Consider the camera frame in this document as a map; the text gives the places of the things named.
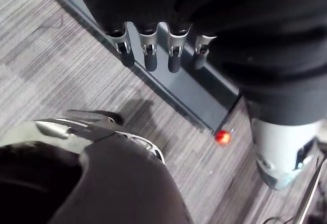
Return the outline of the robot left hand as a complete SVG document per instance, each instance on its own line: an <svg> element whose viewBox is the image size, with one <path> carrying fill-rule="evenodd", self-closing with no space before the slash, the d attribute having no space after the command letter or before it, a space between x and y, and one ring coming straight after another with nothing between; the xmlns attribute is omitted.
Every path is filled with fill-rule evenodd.
<svg viewBox="0 0 327 224"><path fill-rule="evenodd" d="M171 70L178 40L193 31L196 67L207 56L244 97L256 164L273 189L288 186L311 160L326 115L326 0L83 0L102 30L119 37L168 26Z"/></svg>

